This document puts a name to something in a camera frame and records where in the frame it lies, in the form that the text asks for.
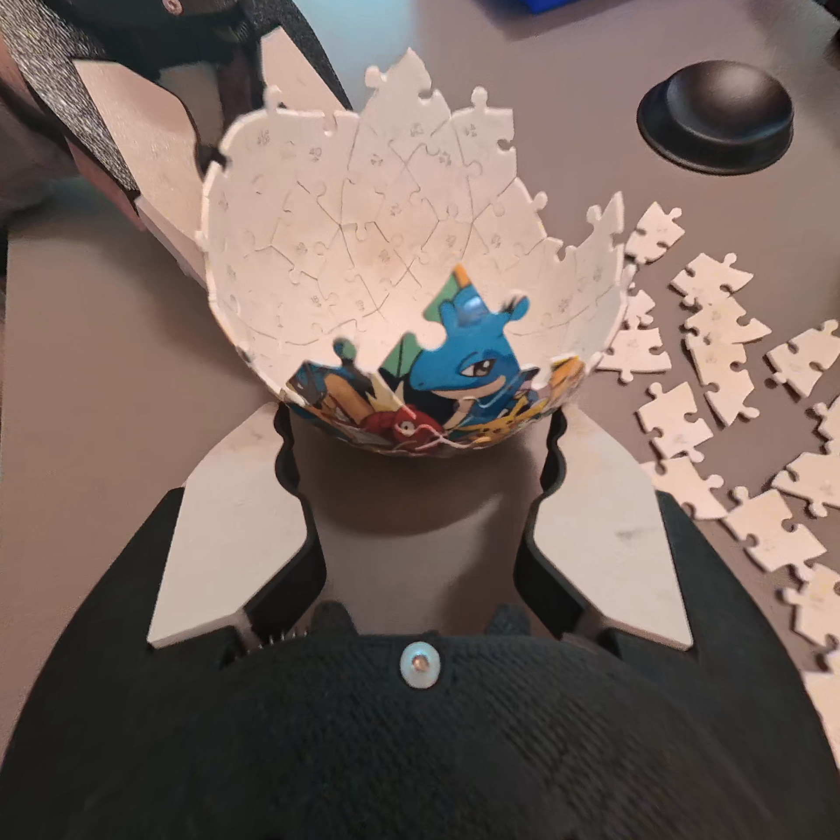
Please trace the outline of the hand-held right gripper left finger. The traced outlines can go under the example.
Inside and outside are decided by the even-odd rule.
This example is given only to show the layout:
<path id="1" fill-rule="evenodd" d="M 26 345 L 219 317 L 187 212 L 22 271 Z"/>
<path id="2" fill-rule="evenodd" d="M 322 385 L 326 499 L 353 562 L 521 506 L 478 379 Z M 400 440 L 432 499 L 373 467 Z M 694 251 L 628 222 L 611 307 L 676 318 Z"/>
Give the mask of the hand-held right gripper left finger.
<path id="1" fill-rule="evenodd" d="M 189 475 L 150 622 L 151 646 L 225 628 L 246 649 L 293 635 L 327 578 L 293 445 L 287 408 L 270 402 Z"/>

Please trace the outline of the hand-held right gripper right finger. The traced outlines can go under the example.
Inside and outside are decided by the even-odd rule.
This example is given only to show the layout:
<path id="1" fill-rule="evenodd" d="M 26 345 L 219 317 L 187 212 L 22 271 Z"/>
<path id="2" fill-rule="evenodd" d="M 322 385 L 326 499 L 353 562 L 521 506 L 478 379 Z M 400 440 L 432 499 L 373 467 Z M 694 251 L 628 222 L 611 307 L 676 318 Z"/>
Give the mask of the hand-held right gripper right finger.
<path id="1" fill-rule="evenodd" d="M 635 458 L 574 405 L 552 416 L 541 493 L 513 568 L 554 638 L 618 631 L 678 651 L 694 643 L 656 490 Z"/>

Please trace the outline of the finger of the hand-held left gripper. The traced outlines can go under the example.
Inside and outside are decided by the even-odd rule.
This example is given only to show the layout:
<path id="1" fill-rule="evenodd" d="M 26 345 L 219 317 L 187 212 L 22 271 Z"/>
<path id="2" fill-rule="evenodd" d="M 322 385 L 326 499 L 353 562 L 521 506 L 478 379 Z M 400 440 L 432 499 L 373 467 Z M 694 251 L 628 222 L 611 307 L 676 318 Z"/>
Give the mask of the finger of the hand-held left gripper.
<path id="1" fill-rule="evenodd" d="M 187 110 L 175 95 L 119 63 L 73 63 L 136 184 L 133 206 L 140 220 L 182 271 L 206 287 L 205 257 L 196 243 L 203 176 Z"/>
<path id="2" fill-rule="evenodd" d="M 343 109 L 339 98 L 284 29 L 274 29 L 262 37 L 261 69 L 267 87 L 280 91 L 280 101 L 287 109 L 302 112 Z"/>

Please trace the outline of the printed puzzle ball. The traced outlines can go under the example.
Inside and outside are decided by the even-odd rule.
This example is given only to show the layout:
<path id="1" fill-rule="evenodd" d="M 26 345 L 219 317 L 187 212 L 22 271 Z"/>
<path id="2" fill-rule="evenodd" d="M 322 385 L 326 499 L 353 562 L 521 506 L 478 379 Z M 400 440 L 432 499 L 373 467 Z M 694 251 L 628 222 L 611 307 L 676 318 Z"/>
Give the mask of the printed puzzle ball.
<path id="1" fill-rule="evenodd" d="M 360 112 L 238 118 L 196 242 L 208 306 L 270 393 L 326 435 L 397 457 L 494 446 L 571 401 L 623 323 L 616 192 L 589 235 L 547 233 L 512 110 L 452 112 L 408 49 Z"/>

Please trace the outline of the pile of white puzzle pieces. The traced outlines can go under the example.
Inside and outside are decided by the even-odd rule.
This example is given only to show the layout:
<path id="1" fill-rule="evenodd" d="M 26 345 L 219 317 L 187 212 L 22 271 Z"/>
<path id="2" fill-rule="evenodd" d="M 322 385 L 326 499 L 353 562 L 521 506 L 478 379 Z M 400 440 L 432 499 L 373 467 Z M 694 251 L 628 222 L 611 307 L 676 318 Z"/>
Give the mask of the pile of white puzzle pieces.
<path id="1" fill-rule="evenodd" d="M 640 217 L 625 244 L 625 257 L 633 265 L 631 275 L 641 266 L 649 265 L 684 235 L 677 224 L 681 209 L 664 210 L 653 202 Z M 727 254 L 718 262 L 700 254 L 671 281 L 679 292 L 684 307 L 690 310 L 684 324 L 682 343 L 694 366 L 699 384 L 710 388 L 703 392 L 716 419 L 724 427 L 743 419 L 760 417 L 760 410 L 748 406 L 745 400 L 754 391 L 746 364 L 745 343 L 757 342 L 771 333 L 769 327 L 757 319 L 741 324 L 746 312 L 733 296 L 745 286 L 752 275 L 732 267 L 734 254 Z M 616 333 L 612 345 L 598 364 L 598 370 L 617 371 L 623 384 L 642 373 L 662 373 L 671 368 L 669 355 L 650 311 L 653 299 L 644 291 L 628 295 L 623 326 Z M 816 370 L 805 369 L 804 362 L 796 367 L 791 347 L 780 345 L 768 359 L 790 362 L 776 373 L 791 374 L 782 384 L 793 384 L 800 396 L 808 396 L 823 368 L 838 357 L 838 338 L 833 331 L 835 321 L 825 322 L 818 330 L 803 333 L 801 349 L 825 350 L 817 355 Z M 647 389 L 648 403 L 636 411 L 644 431 L 659 431 L 653 445 L 657 461 L 642 464 L 643 471 L 656 489 L 672 496 L 681 506 L 688 506 L 693 519 L 721 521 L 738 541 L 751 561 L 764 573 L 781 568 L 792 572 L 799 587 L 781 591 L 782 600 L 794 608 L 793 630 L 816 646 L 829 642 L 836 646 L 823 657 L 824 669 L 802 672 L 805 691 L 819 716 L 826 738 L 839 764 L 839 673 L 838 673 L 838 572 L 818 560 L 824 559 L 826 548 L 804 525 L 793 522 L 793 513 L 782 498 L 782 492 L 808 501 L 811 516 L 826 514 L 826 506 L 838 509 L 838 398 L 831 406 L 817 404 L 815 415 L 821 419 L 817 432 L 825 438 L 826 452 L 805 453 L 773 478 L 771 488 L 758 495 L 750 495 L 744 486 L 730 489 L 734 507 L 726 509 L 713 496 L 714 489 L 724 486 L 718 475 L 707 478 L 697 473 L 703 459 L 698 447 L 711 439 L 711 428 L 700 420 L 686 420 L 685 415 L 697 411 L 696 400 L 687 382 L 664 392 L 659 385 Z"/>

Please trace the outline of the grey cloth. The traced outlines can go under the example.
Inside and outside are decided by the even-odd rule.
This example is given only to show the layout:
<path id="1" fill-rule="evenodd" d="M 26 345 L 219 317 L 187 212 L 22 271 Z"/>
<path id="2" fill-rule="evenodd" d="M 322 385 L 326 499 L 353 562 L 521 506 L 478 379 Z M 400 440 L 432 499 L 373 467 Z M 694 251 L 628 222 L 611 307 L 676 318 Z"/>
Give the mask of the grey cloth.
<path id="1" fill-rule="evenodd" d="M 128 194 L 115 178 L 58 123 L 11 88 L 1 90 L 1 222 L 41 204 L 53 182 L 81 176 L 123 213 L 144 226 Z"/>

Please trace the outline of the black round stand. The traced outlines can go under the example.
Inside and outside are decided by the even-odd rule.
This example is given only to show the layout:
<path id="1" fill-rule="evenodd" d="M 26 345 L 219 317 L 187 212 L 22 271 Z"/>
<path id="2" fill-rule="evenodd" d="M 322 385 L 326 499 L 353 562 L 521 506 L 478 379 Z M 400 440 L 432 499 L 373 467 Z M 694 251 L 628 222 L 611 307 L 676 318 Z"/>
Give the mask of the black round stand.
<path id="1" fill-rule="evenodd" d="M 794 106 L 771 74 L 734 60 L 685 66 L 639 102 L 637 128 L 671 163 L 705 175 L 769 168 L 791 147 Z"/>

